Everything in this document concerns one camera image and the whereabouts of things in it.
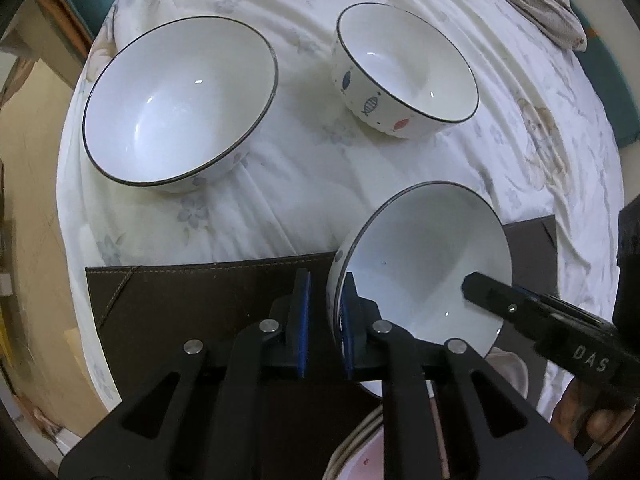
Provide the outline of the large pink strawberry plate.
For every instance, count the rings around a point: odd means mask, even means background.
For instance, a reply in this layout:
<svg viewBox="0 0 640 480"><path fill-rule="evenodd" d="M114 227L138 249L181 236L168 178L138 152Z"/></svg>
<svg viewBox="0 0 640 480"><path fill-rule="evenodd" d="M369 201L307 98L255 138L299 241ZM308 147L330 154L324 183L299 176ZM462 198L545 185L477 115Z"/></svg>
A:
<svg viewBox="0 0 640 480"><path fill-rule="evenodd" d="M513 352L497 347L485 360L523 397L528 395L528 368ZM373 410L331 455L323 479L384 478L383 408Z"/></svg>

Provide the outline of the small white fish bowl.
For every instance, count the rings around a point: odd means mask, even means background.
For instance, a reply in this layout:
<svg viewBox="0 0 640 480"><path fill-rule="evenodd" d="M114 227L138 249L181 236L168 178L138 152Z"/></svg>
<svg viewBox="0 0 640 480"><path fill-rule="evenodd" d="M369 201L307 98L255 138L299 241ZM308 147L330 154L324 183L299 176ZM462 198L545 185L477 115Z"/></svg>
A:
<svg viewBox="0 0 640 480"><path fill-rule="evenodd" d="M459 49L420 16L360 2L337 17L334 87L369 127L418 140L471 119L480 89Z"/></svg>

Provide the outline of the large white fish bowl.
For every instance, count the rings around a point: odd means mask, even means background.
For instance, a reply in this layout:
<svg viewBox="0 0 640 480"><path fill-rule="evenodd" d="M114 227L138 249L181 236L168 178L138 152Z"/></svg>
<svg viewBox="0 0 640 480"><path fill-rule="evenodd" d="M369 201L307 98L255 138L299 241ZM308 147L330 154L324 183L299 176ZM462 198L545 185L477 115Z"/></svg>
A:
<svg viewBox="0 0 640 480"><path fill-rule="evenodd" d="M85 153L115 183L190 193L248 154L278 83L276 52L249 24L204 15L157 26L96 78L82 115Z"/></svg>

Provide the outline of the teal mattress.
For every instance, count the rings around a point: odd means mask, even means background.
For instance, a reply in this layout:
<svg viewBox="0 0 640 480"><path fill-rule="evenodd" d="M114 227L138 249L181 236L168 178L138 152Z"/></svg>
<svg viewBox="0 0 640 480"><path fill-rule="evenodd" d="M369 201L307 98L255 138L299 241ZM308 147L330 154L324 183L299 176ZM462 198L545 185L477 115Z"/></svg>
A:
<svg viewBox="0 0 640 480"><path fill-rule="evenodd" d="M572 10L587 35L585 51L576 52L578 61L602 101L618 148L639 140L639 109L634 102L620 66L610 49L575 3Z"/></svg>

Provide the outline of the dark brown leather mat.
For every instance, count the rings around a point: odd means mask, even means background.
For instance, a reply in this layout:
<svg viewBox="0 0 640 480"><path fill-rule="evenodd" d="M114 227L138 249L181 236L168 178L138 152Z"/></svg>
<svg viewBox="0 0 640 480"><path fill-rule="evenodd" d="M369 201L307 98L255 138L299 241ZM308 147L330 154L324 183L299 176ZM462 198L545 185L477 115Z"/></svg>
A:
<svg viewBox="0 0 640 480"><path fill-rule="evenodd" d="M553 264L548 220L503 228L513 271ZM64 479L321 479L382 406L383 479L583 479L582 459L464 340L391 322L382 379L347 375L326 284L335 252L87 272L122 402L63 460ZM307 369L274 366L273 303L311 274Z"/></svg>

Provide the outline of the white bear print bedsheet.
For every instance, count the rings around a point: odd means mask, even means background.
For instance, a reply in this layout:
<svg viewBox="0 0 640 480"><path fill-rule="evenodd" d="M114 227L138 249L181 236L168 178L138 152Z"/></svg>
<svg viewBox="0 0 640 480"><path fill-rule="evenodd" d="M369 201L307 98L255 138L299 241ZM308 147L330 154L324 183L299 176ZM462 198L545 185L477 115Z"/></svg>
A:
<svg viewBox="0 0 640 480"><path fill-rule="evenodd" d="M358 122L330 79L337 15L388 2L426 18L462 52L480 86L465 124L420 141ZM189 195L130 190L94 170L82 113L99 73L130 41L189 15L230 16L277 53L274 107L230 174ZM575 53L506 0L115 0L62 131L56 201L89 376L103 405L120 396L99 342L85 270L330 252L384 200L422 181L461 183L503 222L550 214L561 297L601 318L618 283L623 176L614 133Z"/></svg>

